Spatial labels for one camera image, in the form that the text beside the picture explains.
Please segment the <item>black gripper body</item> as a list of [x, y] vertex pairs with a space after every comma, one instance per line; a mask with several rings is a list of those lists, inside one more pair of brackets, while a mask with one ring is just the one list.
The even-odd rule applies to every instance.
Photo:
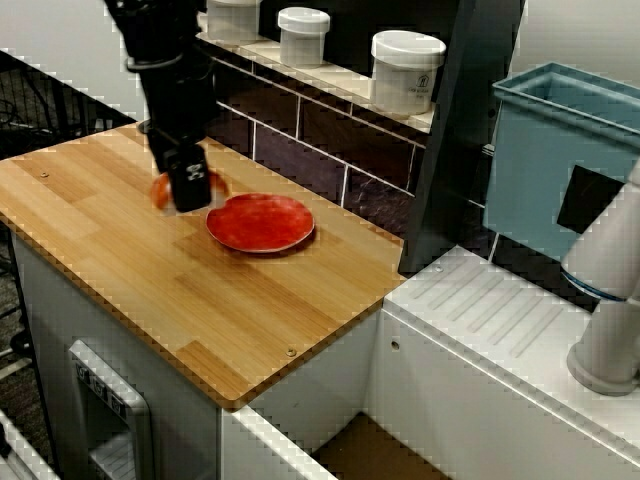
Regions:
[[126, 67], [142, 83], [150, 115], [146, 135], [154, 128], [180, 145], [205, 138], [217, 115], [214, 62], [208, 54], [187, 49], [179, 58], [156, 63], [129, 57]]

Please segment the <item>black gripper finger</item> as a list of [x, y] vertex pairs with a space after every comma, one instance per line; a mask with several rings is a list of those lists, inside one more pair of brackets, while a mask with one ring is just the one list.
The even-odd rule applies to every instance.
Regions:
[[180, 145], [166, 153], [167, 174], [175, 207], [180, 213], [204, 208], [212, 200], [204, 149]]
[[149, 147], [160, 173], [180, 171], [180, 144], [151, 128], [147, 132]]

